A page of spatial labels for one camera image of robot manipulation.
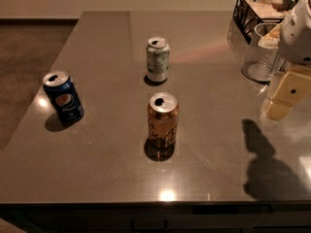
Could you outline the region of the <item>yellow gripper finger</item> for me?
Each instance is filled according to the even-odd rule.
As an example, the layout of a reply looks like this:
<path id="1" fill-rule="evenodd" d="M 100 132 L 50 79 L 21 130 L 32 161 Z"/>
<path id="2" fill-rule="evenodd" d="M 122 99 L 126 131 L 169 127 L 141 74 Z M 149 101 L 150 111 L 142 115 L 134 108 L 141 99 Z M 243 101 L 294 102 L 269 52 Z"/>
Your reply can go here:
<path id="1" fill-rule="evenodd" d="M 274 93 L 266 100 L 263 115 L 281 120 L 311 92 L 311 77 L 295 71 L 287 72 L 278 83 Z"/>
<path id="2" fill-rule="evenodd" d="M 308 66 L 293 64 L 289 67 L 289 70 L 298 76 L 311 77 L 311 68 Z"/>

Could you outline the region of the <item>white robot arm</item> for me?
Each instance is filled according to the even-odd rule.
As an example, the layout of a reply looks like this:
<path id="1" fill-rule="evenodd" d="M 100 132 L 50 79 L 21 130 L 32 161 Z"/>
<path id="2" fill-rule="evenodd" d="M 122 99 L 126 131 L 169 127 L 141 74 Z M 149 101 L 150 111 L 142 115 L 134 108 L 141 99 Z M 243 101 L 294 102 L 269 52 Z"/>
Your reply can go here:
<path id="1" fill-rule="evenodd" d="M 272 120 L 283 119 L 311 92 L 311 0 L 298 0 L 281 26 L 276 64 L 269 75 L 268 98 L 262 114 Z"/>

